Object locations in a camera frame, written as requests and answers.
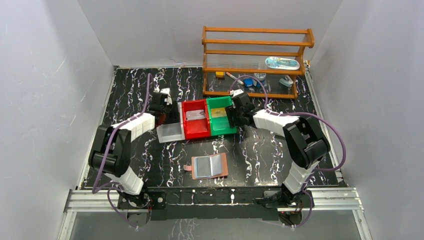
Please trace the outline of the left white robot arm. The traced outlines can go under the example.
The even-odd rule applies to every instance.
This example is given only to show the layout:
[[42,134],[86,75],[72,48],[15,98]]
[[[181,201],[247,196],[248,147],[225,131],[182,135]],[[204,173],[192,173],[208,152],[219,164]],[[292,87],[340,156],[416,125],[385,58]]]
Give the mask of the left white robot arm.
[[172,100],[169,88],[152,93],[147,111],[111,126],[100,125],[88,158],[89,166],[130,195],[130,202],[137,208],[147,206],[150,198],[143,191],[144,181],[130,167],[131,144],[152,130],[156,130],[160,143],[185,139],[182,103]]

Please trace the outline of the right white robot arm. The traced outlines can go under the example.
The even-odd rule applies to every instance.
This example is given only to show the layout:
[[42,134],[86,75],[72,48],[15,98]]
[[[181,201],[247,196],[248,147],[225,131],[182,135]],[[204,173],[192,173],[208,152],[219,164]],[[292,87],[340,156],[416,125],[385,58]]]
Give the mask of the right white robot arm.
[[308,112],[278,113],[260,109],[242,90],[230,91],[231,105],[225,108],[229,125],[250,126],[268,130],[285,139],[292,160],[289,174],[281,185],[281,199],[288,207],[295,207],[302,199],[308,178],[331,147],[319,121]]

